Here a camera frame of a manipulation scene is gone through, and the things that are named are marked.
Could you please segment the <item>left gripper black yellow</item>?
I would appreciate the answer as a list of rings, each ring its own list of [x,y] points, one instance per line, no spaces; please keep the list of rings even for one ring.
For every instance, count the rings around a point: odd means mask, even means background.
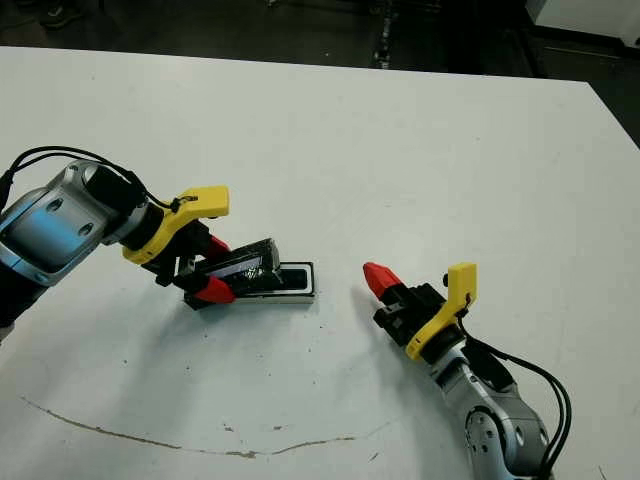
[[[184,290],[190,301],[233,303],[236,295],[227,283],[195,269],[196,256],[217,259],[231,251],[202,222],[226,216],[229,208],[224,185],[190,188],[167,207],[151,205],[122,239],[123,256],[155,274],[157,284]]]

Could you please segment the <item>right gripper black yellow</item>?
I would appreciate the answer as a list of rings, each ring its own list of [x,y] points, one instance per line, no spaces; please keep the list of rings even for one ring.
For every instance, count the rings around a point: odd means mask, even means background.
[[[477,298],[475,263],[448,269],[446,297],[428,283],[408,287],[389,267],[375,262],[366,262],[363,273],[369,289],[383,304],[374,313],[374,322],[410,359],[434,364],[463,340],[458,319]]]

